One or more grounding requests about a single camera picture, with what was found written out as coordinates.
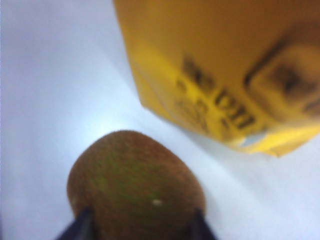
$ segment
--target brown fuzzy skin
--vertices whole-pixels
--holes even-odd
[[[93,210],[97,240],[183,240],[205,197],[188,167],[160,143],[135,131],[92,144],[69,174],[67,194],[77,215]]]

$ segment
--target black lettering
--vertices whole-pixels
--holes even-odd
[[[255,118],[251,115],[248,115],[247,118],[244,119],[244,121],[240,122],[239,124],[237,124],[237,128],[238,129],[243,129],[248,125],[251,125],[255,122]]]
[[[224,89],[216,97],[214,103],[218,108],[222,110],[226,110],[226,109],[233,108],[236,104],[236,100],[232,96],[228,95],[227,91]]]

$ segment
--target yellow box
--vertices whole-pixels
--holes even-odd
[[[143,106],[247,153],[320,131],[320,1],[114,5]]]

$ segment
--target white background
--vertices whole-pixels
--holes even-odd
[[[227,149],[140,105],[111,1],[2,0],[3,239],[54,239],[73,219],[72,164],[120,129],[192,169],[219,239],[320,239],[319,136],[281,158]]]

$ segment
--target kiwi fruit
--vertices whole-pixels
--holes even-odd
[[[139,132],[112,132],[73,165],[67,182],[73,213],[93,212],[97,240],[184,240],[196,209],[205,211],[200,184],[188,167]]]

